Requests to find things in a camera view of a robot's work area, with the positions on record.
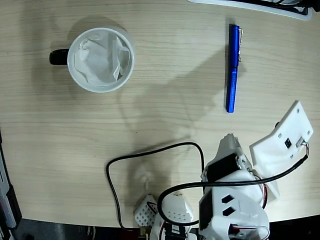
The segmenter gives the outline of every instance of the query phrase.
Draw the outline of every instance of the hole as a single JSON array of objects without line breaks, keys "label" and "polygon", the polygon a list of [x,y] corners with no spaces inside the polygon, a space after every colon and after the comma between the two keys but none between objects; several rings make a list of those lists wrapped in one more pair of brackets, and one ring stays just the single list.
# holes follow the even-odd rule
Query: hole
[{"label": "hole", "polygon": [[221,199],[221,202],[223,204],[227,204],[229,202],[231,202],[234,198],[231,195],[225,196],[224,198]]},{"label": "hole", "polygon": [[223,216],[225,216],[225,217],[228,217],[228,216],[230,216],[232,213],[234,213],[236,210],[234,210],[234,208],[233,207],[228,207],[226,210],[224,210],[223,212],[222,212],[222,215]]},{"label": "hole", "polygon": [[291,145],[292,145],[292,143],[291,143],[291,141],[290,141],[289,138],[287,138],[287,139],[285,140],[284,144],[286,145],[286,148],[287,148],[287,149],[290,148]]}]

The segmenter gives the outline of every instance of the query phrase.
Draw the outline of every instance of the black mug handle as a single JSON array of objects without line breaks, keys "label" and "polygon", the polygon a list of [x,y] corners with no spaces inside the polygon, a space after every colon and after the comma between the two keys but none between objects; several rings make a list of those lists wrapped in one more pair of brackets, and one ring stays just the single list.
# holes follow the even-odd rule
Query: black mug handle
[{"label": "black mug handle", "polygon": [[58,49],[50,52],[49,62],[52,65],[67,65],[69,49]]}]

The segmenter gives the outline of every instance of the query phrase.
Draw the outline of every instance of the pen clip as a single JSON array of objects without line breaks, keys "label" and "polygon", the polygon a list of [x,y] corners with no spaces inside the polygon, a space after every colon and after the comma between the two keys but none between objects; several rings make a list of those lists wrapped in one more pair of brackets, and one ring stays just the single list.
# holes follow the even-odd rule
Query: pen clip
[{"label": "pen clip", "polygon": [[238,56],[239,56],[239,62],[241,62],[241,56],[240,56],[240,47],[241,47],[241,41],[242,41],[242,35],[244,34],[244,30],[242,28],[239,28],[239,53],[238,53]]}]

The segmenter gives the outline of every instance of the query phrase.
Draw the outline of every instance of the wire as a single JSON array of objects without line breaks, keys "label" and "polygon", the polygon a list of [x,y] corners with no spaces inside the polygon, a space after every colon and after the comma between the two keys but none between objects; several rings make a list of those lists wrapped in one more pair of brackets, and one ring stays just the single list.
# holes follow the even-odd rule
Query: wire
[{"label": "wire", "polygon": [[[259,177],[258,175],[253,175],[255,176],[256,179],[262,179],[261,177]],[[267,189],[267,185],[265,183],[262,184],[261,190],[263,191],[263,203],[262,203],[262,208],[265,209],[267,206],[267,202],[268,202],[268,189]]]},{"label": "wire", "polygon": [[152,151],[147,151],[147,152],[142,152],[142,153],[137,153],[137,154],[131,154],[131,155],[126,155],[126,156],[120,156],[120,157],[117,157],[117,158],[115,158],[115,159],[113,159],[113,160],[111,160],[111,161],[109,161],[107,163],[107,165],[105,167],[105,174],[106,174],[106,178],[107,178],[107,180],[109,182],[109,185],[110,185],[110,188],[111,188],[111,191],[112,191],[112,194],[113,194],[113,198],[114,198],[114,201],[115,201],[115,207],[116,207],[116,213],[117,213],[118,222],[119,222],[120,227],[123,230],[133,231],[132,229],[130,229],[128,227],[124,227],[124,225],[122,223],[119,199],[118,199],[117,192],[115,190],[114,184],[112,183],[111,176],[110,176],[110,166],[111,166],[111,164],[113,164],[115,162],[118,162],[118,161],[121,161],[121,160],[125,160],[125,159],[133,159],[133,158],[144,157],[144,156],[148,156],[148,155],[152,155],[152,154],[157,154],[157,153],[169,150],[169,149],[174,149],[174,148],[177,148],[177,147],[188,146],[188,145],[195,146],[198,149],[198,151],[200,153],[200,159],[201,159],[201,172],[203,172],[204,169],[205,169],[204,153],[203,153],[201,147],[198,144],[196,144],[195,142],[191,142],[191,141],[180,142],[180,143],[177,143],[177,144],[173,144],[173,145],[166,146],[166,147],[159,148],[159,149],[152,150]]},{"label": "wire", "polygon": [[262,1],[262,0],[241,0],[241,2],[243,3],[247,3],[247,4],[256,4],[256,5],[261,5],[264,7],[270,7],[270,8],[277,8],[277,9],[286,9],[286,8],[297,8],[297,7],[301,7],[301,8],[309,8],[311,7],[309,4],[304,3],[304,0],[301,0],[298,3],[294,3],[294,4],[280,4],[282,3],[282,1],[278,1],[278,2],[270,2],[270,1]]},{"label": "wire", "polygon": [[305,146],[306,146],[306,155],[301,158],[299,161],[297,161],[292,167],[290,167],[289,169],[285,170],[282,173],[279,173],[277,175],[271,176],[271,177],[267,177],[264,179],[259,179],[259,180],[249,180],[249,181],[216,181],[216,182],[189,182],[189,183],[183,183],[183,184],[179,184],[176,186],[172,186],[170,188],[168,188],[167,190],[165,190],[164,192],[162,192],[158,198],[158,213],[160,214],[160,216],[169,224],[171,225],[175,225],[175,226],[193,226],[195,224],[198,224],[199,221],[193,221],[193,222],[177,222],[177,221],[172,221],[170,220],[164,213],[163,209],[162,209],[162,203],[165,199],[165,197],[169,194],[172,194],[174,192],[177,191],[181,191],[184,189],[191,189],[191,188],[200,188],[200,187],[238,187],[238,186],[251,186],[251,185],[260,185],[260,184],[265,184],[265,183],[269,183],[272,181],[275,181],[277,179],[283,178],[284,176],[290,174],[291,172],[293,172],[294,170],[296,170],[301,164],[303,164],[305,162],[305,160],[308,159],[309,156],[309,145],[307,144],[307,142],[305,142]]},{"label": "wire", "polygon": [[263,187],[264,187],[264,201],[263,201],[262,208],[265,209],[268,202],[268,189],[265,183],[263,184]]},{"label": "wire", "polygon": [[277,1],[277,2],[275,2],[274,4],[275,4],[275,5],[279,5],[279,4],[282,3],[283,1],[285,1],[285,0]]},{"label": "wire", "polygon": [[161,228],[160,228],[160,231],[159,231],[159,240],[162,240],[162,232],[164,231],[164,228],[165,228],[165,221],[163,221],[162,225],[161,225]]}]

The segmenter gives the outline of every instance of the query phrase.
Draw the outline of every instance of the black cable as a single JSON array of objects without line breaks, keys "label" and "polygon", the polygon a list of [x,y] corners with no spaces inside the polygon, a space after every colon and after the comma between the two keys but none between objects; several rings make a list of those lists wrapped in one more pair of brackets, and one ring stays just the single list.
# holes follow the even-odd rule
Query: black cable
[{"label": "black cable", "polygon": [[117,162],[117,161],[120,161],[120,160],[144,157],[144,156],[147,156],[147,155],[157,154],[157,153],[160,153],[160,152],[169,150],[169,149],[177,148],[177,147],[180,147],[180,146],[186,146],[186,145],[192,145],[192,146],[195,146],[195,147],[198,149],[198,151],[199,151],[199,153],[200,153],[201,173],[202,173],[202,172],[204,171],[204,169],[205,169],[205,157],[204,157],[204,153],[203,153],[201,147],[200,147],[198,144],[196,144],[195,142],[191,142],[191,141],[180,142],[180,143],[173,144],[173,145],[170,145],[170,146],[166,146],[166,147],[163,147],[163,148],[160,148],[160,149],[157,149],[157,150],[152,150],[152,151],[147,151],[147,152],[142,152],[142,153],[127,155],[127,156],[117,157],[117,158],[115,158],[115,159],[113,159],[113,160],[111,160],[110,162],[107,163],[107,165],[106,165],[106,167],[105,167],[105,173],[106,173],[106,177],[107,177],[107,180],[108,180],[108,182],[109,182],[109,185],[110,185],[110,188],[111,188],[113,197],[114,197],[118,222],[119,222],[120,227],[121,227],[123,230],[132,231],[132,229],[127,228],[127,227],[124,227],[124,225],[123,225],[123,223],[122,223],[121,209],[120,209],[119,199],[118,199],[117,192],[116,192],[116,190],[115,190],[115,187],[114,187],[114,185],[113,185],[113,183],[112,183],[112,180],[111,180],[111,177],[110,177],[110,166],[111,166],[111,164],[113,164],[113,163],[115,163],[115,162]]},{"label": "black cable", "polygon": [[285,0],[280,0],[280,1],[275,2],[274,4],[275,4],[275,5],[279,5],[280,3],[284,2],[284,1],[285,1]]},{"label": "black cable", "polygon": [[243,3],[247,4],[256,4],[264,7],[271,7],[271,8],[277,8],[277,9],[286,9],[286,8],[296,8],[296,7],[302,7],[302,8],[309,8],[307,4],[305,4],[304,0],[301,0],[298,3],[294,4],[280,4],[279,2],[270,2],[270,1],[262,1],[262,0],[241,0]]},{"label": "black cable", "polygon": [[189,182],[189,183],[184,183],[180,185],[176,185],[173,187],[168,188],[165,190],[163,193],[160,194],[159,199],[158,199],[158,213],[160,216],[163,218],[164,221],[166,221],[169,224],[175,225],[175,226],[193,226],[195,224],[199,223],[199,220],[193,221],[193,222],[176,222],[172,221],[167,216],[164,214],[164,211],[162,209],[162,203],[165,199],[165,197],[169,194],[172,194],[177,191],[181,191],[184,189],[191,189],[191,188],[200,188],[200,187],[239,187],[239,186],[250,186],[250,185],[260,185],[260,184],[265,184],[269,183],[272,181],[275,181],[277,179],[283,178],[284,176],[290,174],[294,170],[296,170],[301,164],[305,162],[305,160],[308,159],[309,156],[309,144],[305,143],[306,146],[306,155],[301,158],[299,161],[297,161],[292,167],[287,169],[286,171],[279,173],[275,176],[267,177],[264,179],[258,179],[258,180],[250,180],[250,181],[216,181],[216,182]]}]

